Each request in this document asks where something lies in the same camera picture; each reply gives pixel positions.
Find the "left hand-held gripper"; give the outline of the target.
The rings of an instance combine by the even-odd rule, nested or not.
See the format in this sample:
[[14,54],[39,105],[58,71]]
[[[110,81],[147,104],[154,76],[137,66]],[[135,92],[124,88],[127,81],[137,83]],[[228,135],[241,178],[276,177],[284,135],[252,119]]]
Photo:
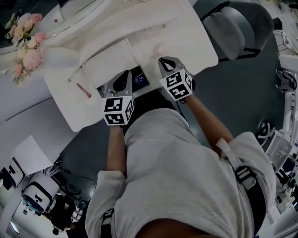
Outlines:
[[103,99],[103,118],[109,126],[127,125],[134,111],[132,73],[118,73],[109,83],[97,89]]

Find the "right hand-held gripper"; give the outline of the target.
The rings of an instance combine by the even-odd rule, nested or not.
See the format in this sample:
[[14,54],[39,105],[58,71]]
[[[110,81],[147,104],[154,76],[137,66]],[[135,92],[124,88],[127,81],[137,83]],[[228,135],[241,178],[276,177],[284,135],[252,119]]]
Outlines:
[[[184,69],[184,64],[176,57],[159,58],[158,66],[161,72],[161,85],[174,101],[179,101],[193,93],[192,78]],[[168,70],[181,69],[167,76]]]

